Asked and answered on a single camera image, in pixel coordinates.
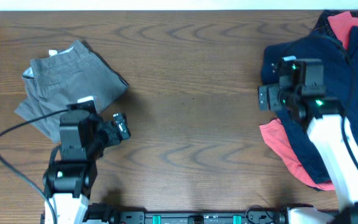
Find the navy blue shorts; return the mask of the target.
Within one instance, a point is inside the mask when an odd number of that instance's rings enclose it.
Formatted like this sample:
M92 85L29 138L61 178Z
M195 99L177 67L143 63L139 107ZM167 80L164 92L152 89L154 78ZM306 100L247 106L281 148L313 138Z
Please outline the navy blue shorts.
M349 108L347 118L358 120L358 84L354 92L349 91L351 75L356 71L352 63L346 63L345 56L336 45L326 39L305 39L293 44L291 42L268 46L264 51L262 64L263 84L274 84L278 82L278 75L273 72L272 65L277 63L284 56L296 58L318 58L324 64L324 84L327 94L338 98L341 103L347 101L347 97L352 95L352 104Z

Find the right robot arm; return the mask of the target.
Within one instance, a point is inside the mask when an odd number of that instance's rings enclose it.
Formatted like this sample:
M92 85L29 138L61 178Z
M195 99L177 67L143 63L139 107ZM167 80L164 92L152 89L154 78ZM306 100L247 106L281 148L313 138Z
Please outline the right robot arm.
M334 185L337 214L313 207L287 207L286 223L358 223L358 146L351 124L337 98L327 97L323 86L260 86L262 110L288 109L317 148Z

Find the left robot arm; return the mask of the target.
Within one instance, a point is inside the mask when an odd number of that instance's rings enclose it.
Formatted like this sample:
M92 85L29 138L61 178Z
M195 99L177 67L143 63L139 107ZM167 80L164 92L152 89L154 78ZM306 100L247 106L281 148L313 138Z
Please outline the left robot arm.
M125 114L104 121L96 113L71 110L60 117L61 144L45 171L45 216L42 223L119 223L111 207L90 204L98 171L96 161L107 147L130 138Z

